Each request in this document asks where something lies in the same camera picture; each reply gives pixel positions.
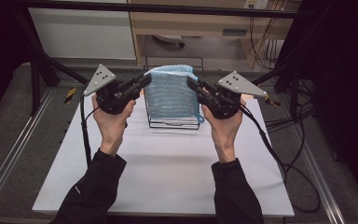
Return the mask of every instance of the blue towel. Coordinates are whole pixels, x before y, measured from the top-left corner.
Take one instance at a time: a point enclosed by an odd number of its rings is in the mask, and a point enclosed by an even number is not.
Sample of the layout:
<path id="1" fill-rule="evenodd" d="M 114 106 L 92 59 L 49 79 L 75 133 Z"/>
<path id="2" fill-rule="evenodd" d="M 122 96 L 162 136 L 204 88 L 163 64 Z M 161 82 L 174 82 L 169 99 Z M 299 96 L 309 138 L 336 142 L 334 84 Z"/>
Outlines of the blue towel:
<path id="1" fill-rule="evenodd" d="M 187 86 L 187 77 L 197 80 L 193 67 L 188 65 L 166 65 L 149 70 L 152 82 L 145 87 L 147 110 L 152 119 L 197 118 L 200 104 L 197 95 Z"/>

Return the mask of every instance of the black sleeve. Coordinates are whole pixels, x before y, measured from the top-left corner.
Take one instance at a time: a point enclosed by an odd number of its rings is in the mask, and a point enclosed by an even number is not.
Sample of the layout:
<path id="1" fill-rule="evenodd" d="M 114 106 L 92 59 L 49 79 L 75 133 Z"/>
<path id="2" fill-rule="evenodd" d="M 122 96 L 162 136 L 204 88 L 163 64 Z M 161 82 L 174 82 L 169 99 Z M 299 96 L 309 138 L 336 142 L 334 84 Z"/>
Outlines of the black sleeve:
<path id="1" fill-rule="evenodd" d="M 126 162 L 98 150 L 86 174 L 69 190 L 50 224 L 104 224 L 117 196 L 118 180 Z"/>
<path id="2" fill-rule="evenodd" d="M 246 181 L 240 161 L 214 163 L 212 171 L 217 223 L 264 223 L 260 203 Z"/>

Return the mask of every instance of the white tabletop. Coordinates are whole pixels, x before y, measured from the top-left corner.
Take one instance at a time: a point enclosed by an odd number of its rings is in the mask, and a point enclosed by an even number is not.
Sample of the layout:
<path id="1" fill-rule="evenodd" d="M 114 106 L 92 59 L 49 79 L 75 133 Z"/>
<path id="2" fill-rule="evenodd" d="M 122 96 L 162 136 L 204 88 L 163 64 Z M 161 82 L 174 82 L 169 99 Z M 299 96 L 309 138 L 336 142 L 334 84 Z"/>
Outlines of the white tabletop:
<path id="1" fill-rule="evenodd" d="M 266 130 L 257 100 L 246 100 Z M 86 115 L 92 110 L 85 99 Z M 199 130 L 150 129 L 145 99 L 140 97 L 124 134 L 118 155 L 127 161 L 110 214 L 129 216 L 213 216 L 214 181 L 211 165 L 217 161 L 207 121 Z M 88 120 L 92 154 L 101 136 L 92 116 Z M 266 217 L 294 215 L 277 163 L 266 149 L 257 128 L 246 117 L 239 129 L 236 155 Z M 79 107 L 57 157 L 34 203 L 33 210 L 54 214 L 87 165 Z"/>

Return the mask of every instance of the white cabinet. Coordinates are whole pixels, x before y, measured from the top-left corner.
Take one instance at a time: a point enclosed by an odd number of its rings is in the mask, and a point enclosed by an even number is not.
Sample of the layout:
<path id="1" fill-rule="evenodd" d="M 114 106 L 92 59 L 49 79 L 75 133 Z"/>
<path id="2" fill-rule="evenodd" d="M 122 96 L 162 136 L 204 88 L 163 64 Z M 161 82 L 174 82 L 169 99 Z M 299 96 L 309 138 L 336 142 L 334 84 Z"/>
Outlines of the white cabinet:
<path id="1" fill-rule="evenodd" d="M 126 0 L 93 1 L 127 3 Z M 50 57 L 135 60 L 128 12 L 43 8 L 30 8 L 30 12 Z"/>

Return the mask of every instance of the human hand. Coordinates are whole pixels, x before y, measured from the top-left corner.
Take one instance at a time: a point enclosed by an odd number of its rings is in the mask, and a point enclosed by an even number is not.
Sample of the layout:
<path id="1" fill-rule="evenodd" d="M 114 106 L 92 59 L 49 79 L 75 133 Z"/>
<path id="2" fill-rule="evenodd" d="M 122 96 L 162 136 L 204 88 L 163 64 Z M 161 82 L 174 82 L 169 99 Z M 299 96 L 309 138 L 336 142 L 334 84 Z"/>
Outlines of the human hand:
<path id="1" fill-rule="evenodd" d="M 235 161 L 234 140 L 242 123 L 240 110 L 229 119 L 216 119 L 206 105 L 201 106 L 203 115 L 211 124 L 212 139 L 220 163 Z"/>
<path id="2" fill-rule="evenodd" d="M 97 121 L 103 141 L 101 142 L 101 152 L 115 157 L 123 142 L 123 133 L 126 128 L 127 118 L 131 116 L 135 101 L 131 100 L 127 103 L 123 112 L 118 115 L 111 115 L 97 109 L 94 112 L 95 121 Z M 92 96 L 92 106 L 94 109 L 98 107 L 97 95 Z"/>

